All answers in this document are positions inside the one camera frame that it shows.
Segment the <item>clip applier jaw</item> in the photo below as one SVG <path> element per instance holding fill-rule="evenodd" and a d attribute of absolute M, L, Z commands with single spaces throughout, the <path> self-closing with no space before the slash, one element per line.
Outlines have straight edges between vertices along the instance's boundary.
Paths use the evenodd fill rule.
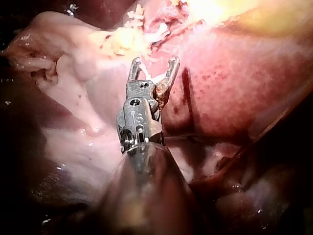
<path fill-rule="evenodd" d="M 168 101 L 178 73 L 179 58 L 173 56 L 169 60 L 165 78 L 158 84 L 151 80 L 138 80 L 140 65 L 140 58 L 135 58 L 126 84 L 126 101 L 117 116 L 122 153 L 141 142 L 151 141 L 165 145 L 160 111 Z"/>

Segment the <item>moist tissue surface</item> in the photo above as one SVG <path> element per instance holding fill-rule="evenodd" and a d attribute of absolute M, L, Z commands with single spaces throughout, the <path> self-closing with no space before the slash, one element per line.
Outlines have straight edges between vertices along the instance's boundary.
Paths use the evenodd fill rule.
<path fill-rule="evenodd" d="M 222 9 L 223 1 L 208 2 L 208 13 L 213 6 Z M 16 79 L 1 91 L 1 109 L 29 123 L 21 141 L 29 150 L 21 155 L 32 200 L 92 201 L 121 161 L 115 122 L 132 59 L 140 56 L 146 78 L 157 82 L 176 55 L 180 69 L 162 121 L 185 179 L 205 191 L 208 201 L 212 188 L 227 185 L 214 207 L 230 228 L 229 218 L 238 214 L 238 224 L 257 224 L 260 230 L 275 224 L 290 203 L 277 186 L 277 174 L 284 174 L 287 184 L 293 170 L 275 166 L 258 174 L 256 166 L 243 170 L 237 164 L 226 174 L 224 166 L 310 93 L 311 28 L 300 21 L 296 28 L 278 24 L 266 31 L 262 17 L 249 21 L 258 7 L 269 18 L 280 4 L 289 9 L 279 0 L 271 8 L 265 0 L 252 1 L 198 19 L 197 6 L 208 2 L 138 1 L 119 29 L 106 31 L 76 17 L 43 12 L 17 34 L 2 54 L 12 66 L 4 75 L 14 73 Z M 281 13 L 275 20 L 293 15 Z M 256 157 L 249 153 L 247 158 Z"/>

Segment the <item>yellow fat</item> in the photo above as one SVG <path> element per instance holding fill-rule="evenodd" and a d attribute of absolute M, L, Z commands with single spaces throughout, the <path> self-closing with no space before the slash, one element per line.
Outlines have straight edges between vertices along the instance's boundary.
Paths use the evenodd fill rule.
<path fill-rule="evenodd" d="M 241 27 L 248 31 L 271 36 L 300 35 L 313 26 L 313 1 L 276 0 L 238 17 Z"/>
<path fill-rule="evenodd" d="M 270 36 L 305 33 L 313 27 L 312 0 L 186 0 L 187 23 L 217 27 L 228 20 L 246 31 Z"/>

